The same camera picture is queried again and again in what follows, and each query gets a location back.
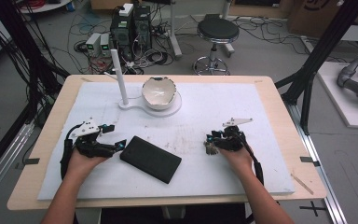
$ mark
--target wooden table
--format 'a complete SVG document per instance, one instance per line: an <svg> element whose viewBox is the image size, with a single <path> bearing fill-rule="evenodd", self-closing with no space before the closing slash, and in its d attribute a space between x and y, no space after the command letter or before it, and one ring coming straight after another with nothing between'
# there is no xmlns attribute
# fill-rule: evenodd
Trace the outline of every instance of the wooden table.
<svg viewBox="0 0 358 224"><path fill-rule="evenodd" d="M152 76L125 76L126 82L145 82ZM296 192L273 196L275 200L322 199L326 191L312 162L302 162L300 157L308 157L296 127L290 118L281 96L270 77L247 76L168 76L175 83L250 83L255 84L265 107L272 131L275 134L288 171L295 184ZM61 135L61 129L76 100L83 82L114 82L108 76L73 75L69 76L52 108L48 120L35 143L30 158L40 158L38 164L26 165L14 188L7 207L10 210L46 209L50 201L38 201L37 195L42 186L48 161ZM141 205L175 205L194 203L237 203L247 202L245 195L199 196L174 198L132 198L78 200L77 207L114 207Z"/></svg>

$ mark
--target black stool seat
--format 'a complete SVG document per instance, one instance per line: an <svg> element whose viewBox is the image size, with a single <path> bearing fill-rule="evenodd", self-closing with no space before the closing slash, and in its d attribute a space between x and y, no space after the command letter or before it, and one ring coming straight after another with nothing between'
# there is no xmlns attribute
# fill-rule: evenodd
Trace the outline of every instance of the black stool seat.
<svg viewBox="0 0 358 224"><path fill-rule="evenodd" d="M199 23L198 33L199 36L211 42L227 44L238 38L240 29L231 21L212 18Z"/></svg>

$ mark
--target left arm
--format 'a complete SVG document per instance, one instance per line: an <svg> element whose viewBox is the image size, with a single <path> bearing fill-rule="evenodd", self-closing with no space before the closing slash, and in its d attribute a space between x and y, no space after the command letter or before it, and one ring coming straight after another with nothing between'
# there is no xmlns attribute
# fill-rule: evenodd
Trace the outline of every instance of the left arm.
<svg viewBox="0 0 358 224"><path fill-rule="evenodd" d="M88 158L74 150L65 178L61 182L42 223L73 223L77 194L95 166L106 158Z"/></svg>

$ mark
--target right arm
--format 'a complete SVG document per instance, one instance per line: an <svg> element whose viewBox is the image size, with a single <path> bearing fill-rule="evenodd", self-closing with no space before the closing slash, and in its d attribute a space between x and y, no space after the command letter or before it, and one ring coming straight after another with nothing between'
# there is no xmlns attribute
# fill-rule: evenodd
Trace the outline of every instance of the right arm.
<svg viewBox="0 0 358 224"><path fill-rule="evenodd" d="M220 149L220 152L227 158L240 179L256 223L294 223L253 173L253 161L246 149L242 148L238 151Z"/></svg>

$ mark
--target human arm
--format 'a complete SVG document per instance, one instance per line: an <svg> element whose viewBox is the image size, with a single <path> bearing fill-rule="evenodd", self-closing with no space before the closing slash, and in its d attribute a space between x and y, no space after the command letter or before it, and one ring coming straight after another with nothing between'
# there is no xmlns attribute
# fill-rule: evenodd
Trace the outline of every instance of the human arm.
<svg viewBox="0 0 358 224"><path fill-rule="evenodd" d="M88 158L74 150L69 161L65 178L61 182L42 223L73 223L77 194L84 180L89 176L95 166L106 158Z"/></svg>
<svg viewBox="0 0 358 224"><path fill-rule="evenodd" d="M252 158L246 149L227 151L220 149L240 179L246 192L255 222L294 223L286 212L274 201L252 170Z"/></svg>

